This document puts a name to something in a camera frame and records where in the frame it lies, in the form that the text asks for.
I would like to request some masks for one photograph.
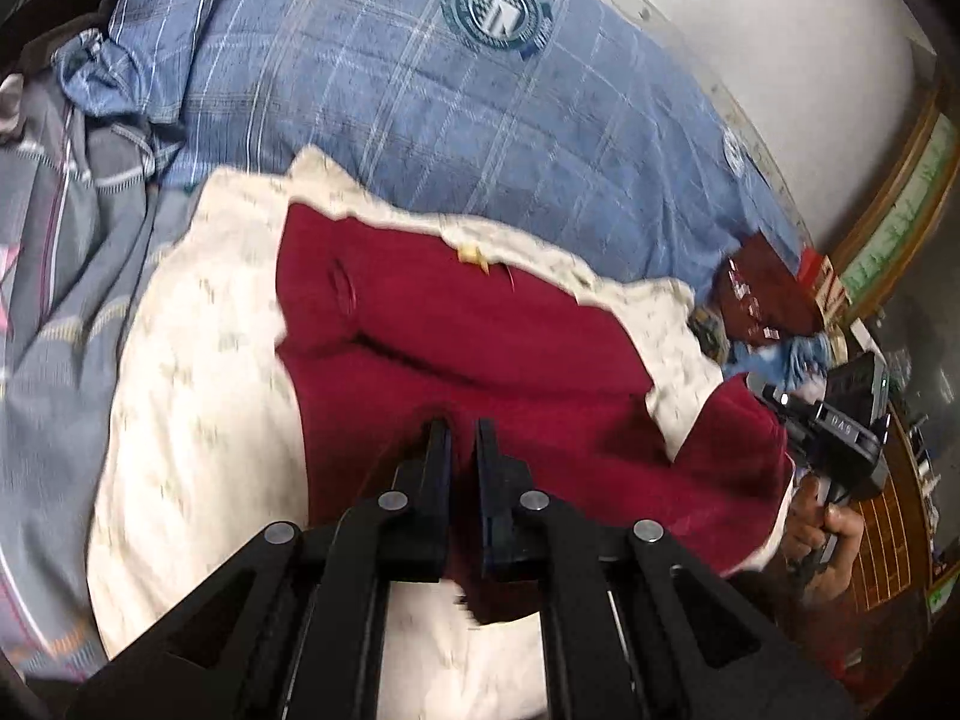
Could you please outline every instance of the blue comforter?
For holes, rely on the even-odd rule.
[[[58,60],[86,113],[149,120],[167,186],[315,143],[397,206],[495,218],[620,281],[703,298],[757,229],[797,264],[694,80],[596,0],[120,0]]]

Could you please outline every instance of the wrinkled fabric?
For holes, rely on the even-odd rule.
[[[148,191],[132,127],[88,122],[51,74],[0,146],[0,647],[22,672],[102,665],[85,543],[117,362],[147,276],[191,202]]]
[[[88,544],[90,595],[109,656],[265,525],[307,523],[299,409],[274,351],[286,332],[275,260],[295,199],[328,218],[435,236],[458,255],[476,253],[491,272],[536,274],[579,303],[604,306],[646,361],[655,385],[646,405],[666,445],[679,448],[722,381],[685,329],[693,295],[678,282],[604,282],[569,252],[493,221],[401,211],[315,148],[286,176],[216,170],[190,231],[150,280],[121,361]],[[766,541],[738,568],[760,570],[776,552],[784,492]],[[545,711],[539,615],[479,626],[457,603],[462,594],[451,581],[392,585],[381,720]]]
[[[826,333],[813,338],[791,338],[776,346],[751,349],[746,343],[733,343],[730,360],[723,366],[725,378],[755,372],[770,384],[793,392],[811,379],[826,379],[833,365],[833,352]]]
[[[730,339],[719,312],[709,306],[697,306],[688,325],[700,343],[700,351],[717,365],[725,365],[730,357]]]
[[[502,221],[616,281],[675,276],[703,299],[757,230],[797,266],[796,230],[752,164],[731,168],[693,78],[616,11],[524,0],[536,41],[495,47],[451,25],[457,1],[120,0],[59,78],[89,114],[155,124],[166,186],[284,172],[315,143],[392,204]]]
[[[455,458],[448,572],[481,621],[529,607],[479,576],[479,418],[496,423],[501,451],[524,459],[538,488],[608,525],[654,518],[720,572],[778,517],[792,475],[784,432],[742,379],[707,399],[671,466],[643,408],[651,379],[622,327],[525,272],[484,274],[436,239],[294,204],[277,298],[311,523],[389,488],[424,425],[445,419]]]

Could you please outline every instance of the metal rivet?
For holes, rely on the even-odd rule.
[[[664,537],[664,527],[653,519],[641,519],[634,524],[634,536],[652,544]]]
[[[539,490],[527,490],[520,495],[520,506],[530,509],[531,512],[540,512],[550,504],[550,498]]]
[[[289,522],[275,522],[268,525],[267,530],[263,532],[263,538],[266,538],[271,544],[285,544],[294,536],[296,536],[296,531]]]
[[[399,512],[406,508],[410,499],[399,490],[387,490],[380,498],[376,499],[376,503],[385,512]]]

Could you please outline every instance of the black device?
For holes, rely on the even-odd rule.
[[[885,415],[889,400],[890,375],[885,362],[872,351],[827,374],[824,403],[861,425],[872,425]]]
[[[602,527],[536,490],[489,422],[475,458],[484,573],[539,582],[551,718],[858,716],[839,683],[659,523]],[[443,575],[450,469],[437,421],[424,456],[336,526],[265,528],[81,685],[67,718],[373,720],[389,583]],[[20,706],[6,717],[42,717]]]
[[[883,382],[882,398],[876,398],[872,386],[867,386],[865,391],[862,388],[866,384],[862,381],[865,376],[870,382],[880,381],[875,379],[872,365],[861,365],[850,370],[856,376],[847,380],[853,384],[842,389],[842,394],[848,400],[848,406],[858,413],[877,414],[869,427],[837,406],[824,401],[810,404],[768,384],[755,373],[747,375],[748,389],[784,423],[793,459],[802,466],[808,466],[823,480],[822,494],[818,497],[821,506],[845,506],[851,501],[864,501],[881,495],[890,476],[883,456],[890,428],[890,415],[886,410],[886,382]],[[798,592],[803,592],[810,580],[827,568],[836,546],[837,537],[831,533],[821,549],[791,566]]]

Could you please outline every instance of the white wall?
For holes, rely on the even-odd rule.
[[[913,91],[900,0],[650,0],[717,72],[824,245],[880,168]]]

